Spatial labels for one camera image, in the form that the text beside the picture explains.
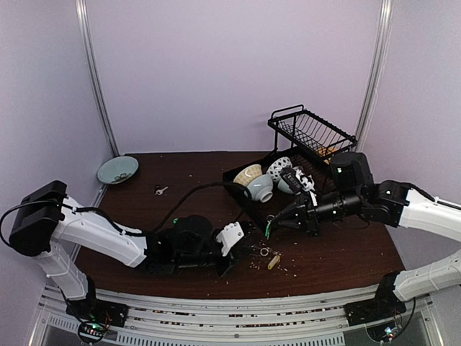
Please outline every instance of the wire rack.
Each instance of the wire rack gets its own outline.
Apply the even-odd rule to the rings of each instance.
[[[313,159],[325,163],[329,163],[334,154],[348,151],[357,144],[355,136],[306,110],[304,105],[276,110],[268,125],[276,131],[274,150],[281,134],[291,141],[292,147],[296,145]]]

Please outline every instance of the rack handle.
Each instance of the rack handle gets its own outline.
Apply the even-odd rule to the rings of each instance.
[[[271,119],[274,118],[274,114],[275,114],[275,113],[284,112],[285,110],[292,110],[293,108],[298,108],[298,107],[301,107],[302,110],[304,110],[304,105],[296,105],[296,106],[291,106],[291,107],[288,107],[288,108],[282,108],[281,110],[276,110],[275,112],[273,112],[273,113],[271,114]]]

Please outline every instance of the yellow bowl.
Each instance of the yellow bowl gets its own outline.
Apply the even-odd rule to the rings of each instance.
[[[255,180],[257,177],[262,176],[262,168],[260,164],[252,164],[251,166],[242,169],[240,173],[236,175],[233,182],[240,185],[247,186],[250,182]]]

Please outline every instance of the green wire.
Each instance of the green wire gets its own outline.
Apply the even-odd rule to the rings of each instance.
[[[269,236],[271,235],[271,221],[267,223],[265,235],[266,235],[266,238],[269,239]]]

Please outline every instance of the brown wooden table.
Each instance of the brown wooden table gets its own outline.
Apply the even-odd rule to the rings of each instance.
[[[152,229],[192,187],[221,181],[222,173],[260,159],[264,153],[212,152],[186,154],[133,154],[140,164],[136,175],[110,186],[100,207],[116,222],[143,230]],[[155,185],[168,186],[155,195]],[[174,217],[200,214],[220,228],[239,214],[240,208],[221,187],[197,192]],[[179,275],[150,275],[116,260],[82,248],[77,265],[98,288],[124,293],[175,298],[268,298],[297,296],[360,288],[379,283],[382,276],[403,270],[385,227],[372,223],[363,228],[358,218],[326,223],[321,235],[283,230],[257,245],[282,253],[277,268],[267,269],[270,257],[246,256],[224,278],[213,268],[184,270]]]

